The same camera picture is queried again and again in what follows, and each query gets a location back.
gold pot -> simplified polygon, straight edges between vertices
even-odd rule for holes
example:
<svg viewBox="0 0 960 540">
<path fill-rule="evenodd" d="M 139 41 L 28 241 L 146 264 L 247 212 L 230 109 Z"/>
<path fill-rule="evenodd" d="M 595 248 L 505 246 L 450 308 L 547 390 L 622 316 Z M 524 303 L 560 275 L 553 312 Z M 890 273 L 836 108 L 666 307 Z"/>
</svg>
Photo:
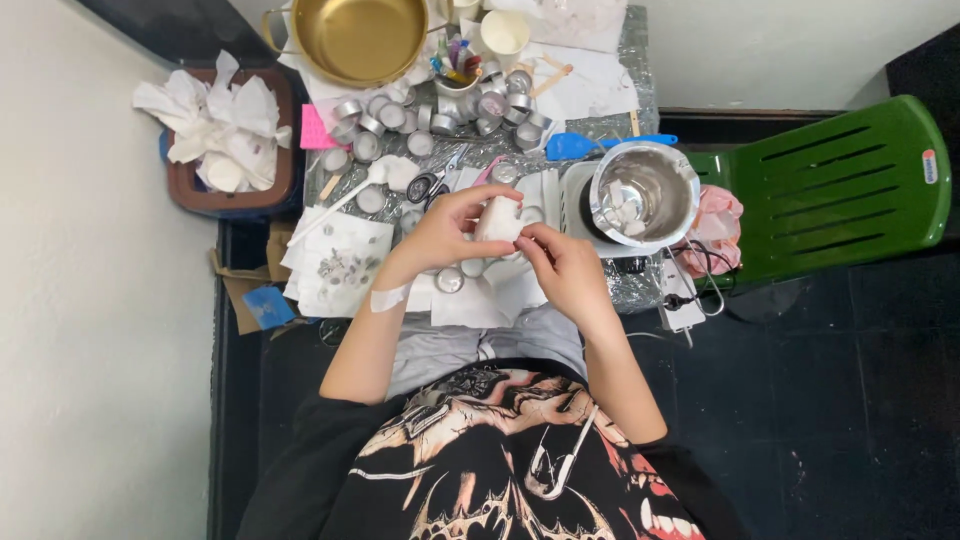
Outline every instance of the gold pot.
<svg viewBox="0 0 960 540">
<path fill-rule="evenodd" d="M 299 50 L 283 51 L 270 33 L 271 13 L 291 12 Z M 423 48 L 428 15 L 424 0 L 294 0 L 263 13 L 263 37 L 278 53 L 304 54 L 327 78 L 373 87 L 403 74 Z"/>
</svg>

scissors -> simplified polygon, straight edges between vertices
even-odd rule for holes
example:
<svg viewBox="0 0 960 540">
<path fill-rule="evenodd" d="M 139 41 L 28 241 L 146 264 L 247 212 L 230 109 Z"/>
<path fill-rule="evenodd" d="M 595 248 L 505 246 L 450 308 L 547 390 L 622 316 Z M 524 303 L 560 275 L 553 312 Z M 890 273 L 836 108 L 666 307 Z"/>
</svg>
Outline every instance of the scissors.
<svg viewBox="0 0 960 540">
<path fill-rule="evenodd" d="M 440 172 L 436 174 L 431 172 L 420 173 L 407 185 L 407 200 L 415 205 L 426 201 L 423 209 L 428 210 L 430 205 L 437 200 L 437 197 L 449 193 L 450 186 L 447 185 L 446 180 L 449 180 L 450 173 L 457 169 L 460 159 L 467 153 L 469 146 L 470 143 L 468 142 L 461 144 L 450 161 L 446 163 L 446 167 Z"/>
</svg>

power strip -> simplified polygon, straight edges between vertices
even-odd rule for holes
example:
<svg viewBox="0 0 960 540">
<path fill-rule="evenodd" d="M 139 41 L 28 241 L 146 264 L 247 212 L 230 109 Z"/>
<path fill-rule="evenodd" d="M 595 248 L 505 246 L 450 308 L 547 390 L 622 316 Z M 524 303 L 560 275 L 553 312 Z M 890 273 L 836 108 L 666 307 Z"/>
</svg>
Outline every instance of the power strip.
<svg viewBox="0 0 960 540">
<path fill-rule="evenodd" d="M 663 297 L 672 293 L 681 298 L 690 298 L 690 289 L 687 288 L 686 283 L 693 284 L 693 279 L 685 270 L 679 268 L 672 258 L 667 258 L 663 262 Z M 680 332 L 707 321 L 707 316 L 696 302 L 681 306 L 676 311 L 663 307 L 663 304 L 659 309 L 660 320 L 665 330 Z"/>
</svg>

chair backrest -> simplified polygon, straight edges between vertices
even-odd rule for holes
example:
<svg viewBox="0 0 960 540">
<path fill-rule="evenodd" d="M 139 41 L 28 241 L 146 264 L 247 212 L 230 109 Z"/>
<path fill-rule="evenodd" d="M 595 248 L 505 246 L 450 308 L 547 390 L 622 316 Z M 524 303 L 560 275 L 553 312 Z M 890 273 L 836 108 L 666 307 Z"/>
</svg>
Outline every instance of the chair backrest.
<svg viewBox="0 0 960 540">
<path fill-rule="evenodd" d="M 900 96 L 739 147 L 718 171 L 743 203 L 743 278 L 781 278 L 936 244 L 950 205 L 947 146 Z"/>
</svg>

left hand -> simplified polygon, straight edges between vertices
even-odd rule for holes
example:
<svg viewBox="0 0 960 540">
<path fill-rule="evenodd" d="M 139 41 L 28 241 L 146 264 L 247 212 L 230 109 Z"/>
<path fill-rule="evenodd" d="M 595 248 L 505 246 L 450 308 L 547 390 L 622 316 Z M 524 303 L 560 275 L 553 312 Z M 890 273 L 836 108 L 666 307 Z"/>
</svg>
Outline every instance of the left hand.
<svg viewBox="0 0 960 540">
<path fill-rule="evenodd" d="M 498 258 L 515 253 L 516 247 L 511 242 L 464 239 L 464 233 L 473 233 L 476 227 L 472 220 L 483 213 L 480 203 L 498 195 L 523 200 L 523 193 L 504 184 L 478 185 L 441 195 L 414 231 L 390 253 L 383 270 L 409 282 L 420 272 L 444 268 L 468 258 Z"/>
</svg>

